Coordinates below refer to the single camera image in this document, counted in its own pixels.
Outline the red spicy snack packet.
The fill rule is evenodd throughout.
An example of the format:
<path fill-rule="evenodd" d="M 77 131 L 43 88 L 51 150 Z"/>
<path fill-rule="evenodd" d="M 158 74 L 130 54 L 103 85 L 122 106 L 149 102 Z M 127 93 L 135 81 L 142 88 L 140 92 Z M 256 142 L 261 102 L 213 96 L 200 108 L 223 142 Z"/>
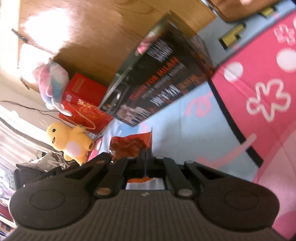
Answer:
<path fill-rule="evenodd" d="M 152 132 L 125 137 L 112 137 L 109 153 L 114 164 L 124 168 L 127 183 L 145 183 L 153 180 L 147 174 L 147 156 L 152 154 Z"/>

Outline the yellow duck plush toy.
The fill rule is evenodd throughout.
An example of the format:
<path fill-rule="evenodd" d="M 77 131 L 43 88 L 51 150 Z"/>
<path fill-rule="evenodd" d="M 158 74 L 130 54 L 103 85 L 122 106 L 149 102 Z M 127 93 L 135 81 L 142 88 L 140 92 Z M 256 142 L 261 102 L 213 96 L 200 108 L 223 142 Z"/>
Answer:
<path fill-rule="evenodd" d="M 82 126 L 71 128 L 64 123 L 55 122 L 48 126 L 47 137 L 55 150 L 64 153 L 66 161 L 75 160 L 79 165 L 83 165 L 94 148 L 94 140 L 85 130 Z"/>

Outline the red gift bag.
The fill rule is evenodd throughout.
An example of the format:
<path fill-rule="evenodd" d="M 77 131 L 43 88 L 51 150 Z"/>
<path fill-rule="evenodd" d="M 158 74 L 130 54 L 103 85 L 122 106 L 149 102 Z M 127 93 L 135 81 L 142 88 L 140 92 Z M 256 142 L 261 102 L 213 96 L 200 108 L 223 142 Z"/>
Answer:
<path fill-rule="evenodd" d="M 73 125 L 81 125 L 86 131 L 98 134 L 112 121 L 112 117 L 98 107 L 107 88 L 80 73 L 74 74 L 67 86 L 62 104 L 72 113 L 71 116 L 59 114 L 59 118 Z"/>

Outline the Peppa Pig bed sheet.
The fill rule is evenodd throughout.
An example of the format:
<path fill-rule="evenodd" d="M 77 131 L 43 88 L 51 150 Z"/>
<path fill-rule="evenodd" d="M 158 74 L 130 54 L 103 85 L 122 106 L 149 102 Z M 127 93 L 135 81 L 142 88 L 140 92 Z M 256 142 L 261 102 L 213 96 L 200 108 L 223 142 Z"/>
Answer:
<path fill-rule="evenodd" d="M 196 161 L 270 189 L 280 201 L 273 228 L 295 237 L 295 3 L 240 23 L 216 18 L 198 35 L 214 77 L 132 128 L 113 120 L 92 157 L 112 137 L 152 132 L 152 151 Z"/>

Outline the pastel plush toy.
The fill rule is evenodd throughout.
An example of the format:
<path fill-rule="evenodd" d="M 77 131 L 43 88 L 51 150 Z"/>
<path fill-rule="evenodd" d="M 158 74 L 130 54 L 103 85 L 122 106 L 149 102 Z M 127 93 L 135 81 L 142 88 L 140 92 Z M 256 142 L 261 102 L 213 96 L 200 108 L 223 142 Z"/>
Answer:
<path fill-rule="evenodd" d="M 62 104 L 64 91 L 70 82 L 68 72 L 52 58 L 49 58 L 47 64 L 35 69 L 35 77 L 46 108 L 56 109 L 63 115 L 72 116 L 72 113 L 66 110 Z"/>

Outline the black cardboard storage box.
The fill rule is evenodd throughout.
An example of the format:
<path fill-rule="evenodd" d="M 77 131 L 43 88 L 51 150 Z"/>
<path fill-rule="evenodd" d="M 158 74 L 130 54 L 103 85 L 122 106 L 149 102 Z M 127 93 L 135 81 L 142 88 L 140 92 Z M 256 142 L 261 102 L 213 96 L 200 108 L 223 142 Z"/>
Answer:
<path fill-rule="evenodd" d="M 204 41 L 170 11 L 119 67 L 99 109 L 136 126 L 210 80 L 214 71 Z"/>

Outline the wooden headboard panel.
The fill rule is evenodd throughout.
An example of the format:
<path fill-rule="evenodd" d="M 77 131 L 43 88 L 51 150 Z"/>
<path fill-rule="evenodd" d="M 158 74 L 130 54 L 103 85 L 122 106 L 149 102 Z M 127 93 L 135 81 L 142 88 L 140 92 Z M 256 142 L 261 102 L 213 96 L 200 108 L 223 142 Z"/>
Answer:
<path fill-rule="evenodd" d="M 216 15 L 204 1 L 21 1 L 19 69 L 37 90 L 32 72 L 49 57 L 69 75 L 81 73 L 109 85 L 117 69 L 168 11 L 195 32 Z"/>

